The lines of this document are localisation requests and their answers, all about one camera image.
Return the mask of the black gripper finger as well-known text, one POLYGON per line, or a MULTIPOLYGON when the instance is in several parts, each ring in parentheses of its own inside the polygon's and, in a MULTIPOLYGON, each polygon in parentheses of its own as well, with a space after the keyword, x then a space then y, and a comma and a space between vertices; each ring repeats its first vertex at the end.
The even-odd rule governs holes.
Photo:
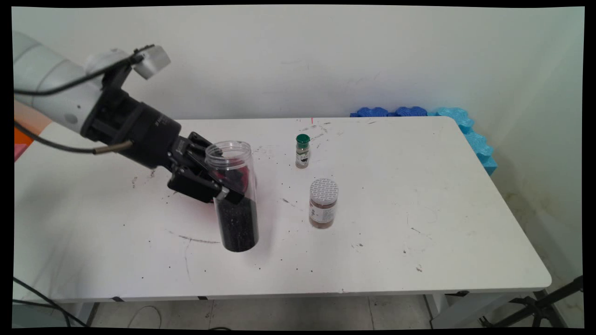
POLYGON ((245 164, 183 166, 173 164, 168 188, 203 203, 215 200, 240 204, 245 198, 245 164))
POLYGON ((187 162, 220 161, 223 158, 223 151, 206 138, 196 132, 191 132, 188 135, 185 147, 185 160, 187 162))

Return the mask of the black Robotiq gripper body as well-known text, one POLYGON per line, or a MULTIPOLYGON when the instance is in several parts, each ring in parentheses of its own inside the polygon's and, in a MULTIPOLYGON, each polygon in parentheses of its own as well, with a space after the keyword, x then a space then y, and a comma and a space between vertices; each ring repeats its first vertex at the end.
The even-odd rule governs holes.
POLYGON ((120 155, 149 169, 157 166, 172 170, 190 161, 175 153, 181 125, 155 108, 136 101, 123 89, 108 88, 83 123, 81 136, 107 146, 131 141, 120 155))

